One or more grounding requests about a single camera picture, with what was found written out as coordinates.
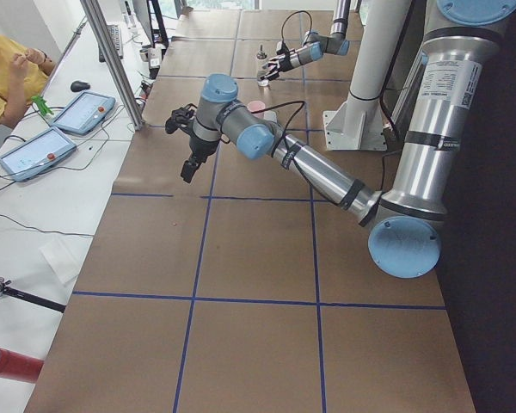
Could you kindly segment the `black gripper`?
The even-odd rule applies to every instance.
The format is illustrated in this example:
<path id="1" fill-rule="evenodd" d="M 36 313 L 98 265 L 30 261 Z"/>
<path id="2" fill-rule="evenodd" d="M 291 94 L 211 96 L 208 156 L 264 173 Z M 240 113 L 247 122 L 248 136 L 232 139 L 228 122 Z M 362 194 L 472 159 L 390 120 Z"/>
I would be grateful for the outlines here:
<path id="1" fill-rule="evenodd" d="M 195 173 L 199 170 L 201 164 L 205 163 L 207 158 L 213 155 L 218 148 L 218 141 L 207 141 L 196 136 L 189 139 L 191 156 L 184 162 L 181 169 L 181 178 L 186 183 L 191 183 Z"/>
<path id="2" fill-rule="evenodd" d="M 273 81 L 280 76 L 282 72 L 288 72 L 301 66 L 298 51 L 291 49 L 288 52 L 281 53 L 270 58 L 259 69 L 260 81 Z"/>

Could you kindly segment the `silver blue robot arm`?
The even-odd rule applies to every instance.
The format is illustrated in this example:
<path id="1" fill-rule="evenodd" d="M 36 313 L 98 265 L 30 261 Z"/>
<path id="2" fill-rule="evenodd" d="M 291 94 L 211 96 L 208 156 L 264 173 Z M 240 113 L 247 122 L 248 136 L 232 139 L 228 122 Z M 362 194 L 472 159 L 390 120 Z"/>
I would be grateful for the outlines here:
<path id="1" fill-rule="evenodd" d="M 299 49 L 282 41 L 277 55 L 265 58 L 257 71 L 260 81 L 321 59 L 345 55 L 351 1 L 338 1 L 329 36 L 310 28 Z M 382 150 L 381 132 L 369 127 L 380 113 L 384 80 L 397 39 L 404 33 L 412 1 L 375 1 L 369 12 L 346 102 L 327 111 L 324 132 L 330 150 Z M 421 84 L 390 191 L 369 189 L 362 181 L 293 137 L 275 121 L 258 118 L 237 99 L 236 81 L 211 74 L 198 105 L 172 111 L 165 123 L 170 134 L 180 129 L 189 136 L 191 155 L 181 169 L 184 182 L 214 154 L 225 136 L 248 159 L 268 154 L 285 170 L 301 175 L 322 197 L 354 213 L 370 228 L 368 250 L 385 273 L 415 278 L 438 262 L 446 209 L 441 198 L 452 161 L 461 146 L 462 131 L 482 66 L 501 47 L 516 1 L 427 1 L 424 37 L 417 54 L 425 62 Z"/>
<path id="2" fill-rule="evenodd" d="M 330 30 L 330 35 L 321 35 L 313 28 L 313 19 L 309 11 L 292 12 L 283 22 L 280 30 L 281 40 L 276 47 L 276 53 L 259 66 L 257 80 L 259 82 L 273 81 L 282 72 L 292 71 L 323 58 L 324 54 L 345 56 L 349 50 L 347 39 L 350 1 L 342 0 L 336 5 Z M 285 25 L 294 15 L 306 14 L 309 18 L 309 30 L 304 33 L 300 48 L 289 48 L 285 40 Z"/>

